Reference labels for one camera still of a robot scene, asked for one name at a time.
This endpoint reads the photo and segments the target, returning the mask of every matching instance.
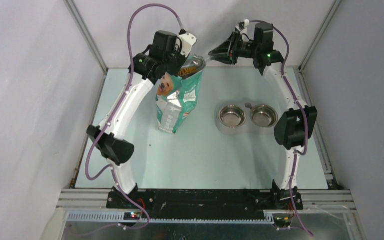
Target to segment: teal bag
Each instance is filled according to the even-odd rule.
[[[193,56],[186,60],[179,76],[166,73],[158,86],[156,109],[159,129],[176,133],[196,107],[205,60]]]

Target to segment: robotic arm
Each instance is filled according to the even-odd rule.
[[[197,38],[193,34],[183,29],[179,35],[162,30],[157,31],[153,43],[133,58],[134,75],[130,88],[124,85],[123,91],[106,117],[98,126],[89,125],[87,128],[87,135],[92,141],[95,141],[103,127],[107,125],[96,147],[114,168],[120,188],[126,194],[137,188],[128,161],[133,155],[134,145],[124,140],[127,126],[143,98],[158,79],[162,78],[166,72],[171,75],[178,74],[196,40]],[[124,101],[116,110],[111,121],[108,121],[123,95],[125,95]]]
[[[274,137],[279,145],[283,145],[278,162],[277,174],[272,183],[272,192],[276,196],[277,206],[287,204],[290,195],[286,189],[296,187],[296,168],[299,161],[299,154],[303,150],[305,143],[305,123],[304,116],[299,106],[303,108],[307,119],[307,136],[311,137],[314,124],[317,118],[317,110],[314,106],[307,106],[307,103],[299,95],[295,95],[296,90],[283,78],[281,71],[284,59],[281,53],[273,49],[273,25],[268,22],[258,21],[255,25],[254,39],[247,35],[246,26],[249,25],[246,19],[240,22],[235,31],[221,45],[209,52],[213,60],[234,65],[238,57],[252,58],[253,65],[265,77],[273,89],[277,91],[277,100],[283,115],[274,127]]]

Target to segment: metal bowl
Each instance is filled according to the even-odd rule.
[[[218,119],[229,128],[240,127],[245,122],[245,112],[236,105],[227,105],[218,112]]]
[[[277,122],[277,113],[271,106],[260,104],[251,109],[252,122],[262,128],[269,128]]]

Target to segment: gray wall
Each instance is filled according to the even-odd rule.
[[[344,1],[304,77],[334,171],[384,239],[384,1]]]
[[[39,239],[101,79],[62,0],[0,1],[0,239]]]

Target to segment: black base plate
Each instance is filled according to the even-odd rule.
[[[138,189],[129,197],[142,205],[153,219],[261,220],[263,210],[279,209],[273,195],[259,189]],[[299,193],[295,204],[302,209]],[[108,209],[136,209],[114,187],[108,194]]]

